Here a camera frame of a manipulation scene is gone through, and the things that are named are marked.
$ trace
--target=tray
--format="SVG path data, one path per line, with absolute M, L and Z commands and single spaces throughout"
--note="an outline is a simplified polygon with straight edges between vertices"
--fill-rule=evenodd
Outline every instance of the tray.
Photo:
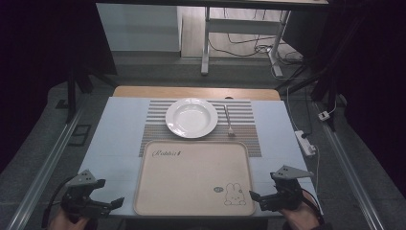
M 152 141 L 134 210 L 142 216 L 250 216 L 247 148 L 240 142 Z

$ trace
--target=metal frame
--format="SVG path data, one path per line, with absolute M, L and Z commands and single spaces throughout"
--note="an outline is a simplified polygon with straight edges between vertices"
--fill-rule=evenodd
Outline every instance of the metal frame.
M 75 129 L 76 124 L 78 123 L 81 114 L 86 106 L 88 98 L 90 96 L 87 94 L 82 94 L 79 98 L 78 103 L 78 112 L 72 118 L 71 122 L 65 126 L 62 130 L 59 138 L 57 139 L 53 149 L 49 153 L 47 159 L 36 175 L 33 183 L 25 194 L 23 200 L 15 211 L 14 216 L 12 217 L 8 230 L 17 230 L 24 229 L 39 198 L 42 195 L 42 192 L 45 189 L 54 169 L 56 167 L 57 161 L 65 150 L 66 145 L 68 144 L 69 138 L 72 132 Z
M 313 106 L 317 113 L 322 112 L 317 104 L 314 103 Z M 323 129 L 325 131 L 326 137 L 331 143 L 335 155 L 337 156 L 337 160 L 340 163 L 341 169 L 343 170 L 343 173 L 350 184 L 352 192 L 359 202 L 360 208 L 364 213 L 365 220 L 367 221 L 368 225 L 371 229 L 374 230 L 385 229 L 378 213 L 376 212 L 375 207 L 373 206 L 370 196 L 368 195 L 367 191 L 365 191 L 361 180 L 359 179 L 358 174 L 355 171 L 354 166 L 350 162 L 346 150 L 344 149 L 343 144 L 341 144 L 340 138 L 337 136 L 337 133 L 331 131 L 327 123 L 323 123 Z
M 211 19 L 210 7 L 206 8 L 205 33 L 202 55 L 201 74 L 209 74 L 209 33 L 227 33 L 243 35 L 275 35 L 275 42 L 272 49 L 268 50 L 268 56 L 271 60 L 275 77 L 283 76 L 281 67 L 278 63 L 277 52 L 281 42 L 283 31 L 290 11 L 283 12 L 281 22 L 269 21 L 248 21 L 235 19 Z
M 134 4 L 134 5 L 156 5 L 156 6 L 189 6 L 189 7 L 215 7 L 215 8 L 240 8 L 240 9 L 262 9 L 276 11 L 311 11 L 328 12 L 341 11 L 342 5 L 330 4 L 331 0 L 324 3 L 304 3 L 304 2 L 283 2 L 283 1 L 262 1 L 262 0 L 96 0 L 97 3 L 112 4 Z M 356 7 L 347 4 L 346 8 Z

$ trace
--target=aluminum rail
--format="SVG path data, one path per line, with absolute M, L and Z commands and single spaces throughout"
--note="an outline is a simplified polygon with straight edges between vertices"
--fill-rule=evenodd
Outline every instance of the aluminum rail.
M 17 211 L 15 211 L 14 216 L 9 223 L 9 226 L 7 227 L 8 230 L 22 230 L 25 228 L 35 208 L 36 203 L 41 197 L 45 186 L 47 185 L 52 173 L 54 172 L 60 155 L 65 150 L 69 138 L 74 131 L 75 126 L 81 117 L 81 114 L 83 113 L 89 97 L 90 96 L 87 94 L 80 95 L 77 113 L 75 114 L 71 122 L 69 124 L 66 124 L 65 128 L 62 130 L 60 136 L 56 141 L 56 144 L 52 148 L 48 157 L 45 159 L 44 164 L 42 165 L 29 190 L 18 206 Z
M 313 106 L 316 109 L 317 113 L 322 112 L 317 106 L 317 104 L 314 103 Z M 371 198 L 368 195 L 367 191 L 365 191 L 364 187 L 362 186 L 362 183 L 357 175 L 357 172 L 355 171 L 354 166 L 351 164 L 350 159 L 339 137 L 335 132 L 332 132 L 330 130 L 327 123 L 323 123 L 323 129 L 329 142 L 333 147 L 335 155 L 337 156 L 338 162 L 340 163 L 344 175 L 346 176 L 347 181 L 350 184 L 352 192 L 360 204 L 360 208 L 365 216 L 368 225 L 370 226 L 371 229 L 374 230 L 385 229 L 378 213 L 376 212 L 375 207 L 372 204 Z
M 185 6 L 185 7 L 213 7 L 213 8 L 240 8 L 281 11 L 312 11 L 312 12 L 341 12 L 362 7 L 361 4 L 338 4 L 331 0 L 314 1 L 263 1 L 263 0 L 95 0 L 96 3 L 131 4 L 131 5 L 158 5 L 158 6 Z

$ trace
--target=power strip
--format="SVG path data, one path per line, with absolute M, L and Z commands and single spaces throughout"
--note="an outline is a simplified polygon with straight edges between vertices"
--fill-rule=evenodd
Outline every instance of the power strip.
M 322 113 L 319 113 L 319 119 L 322 121 L 325 121 L 329 118 L 329 114 L 327 113 L 327 111 L 324 111 Z
M 295 131 L 296 138 L 298 139 L 299 144 L 301 145 L 302 151 L 306 156 L 312 156 L 316 154 L 316 148 L 313 145 L 310 145 L 307 138 L 303 138 L 303 131 Z

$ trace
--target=wooden board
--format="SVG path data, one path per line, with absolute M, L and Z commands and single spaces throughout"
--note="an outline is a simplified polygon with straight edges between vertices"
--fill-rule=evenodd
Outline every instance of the wooden board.
M 257 101 L 280 101 L 278 91 L 273 89 L 242 88 L 197 88 L 158 86 L 119 86 L 113 97 L 134 98 L 205 98 L 205 99 L 248 99 Z
M 146 145 L 134 210 L 143 216 L 250 216 L 247 148 L 240 142 Z

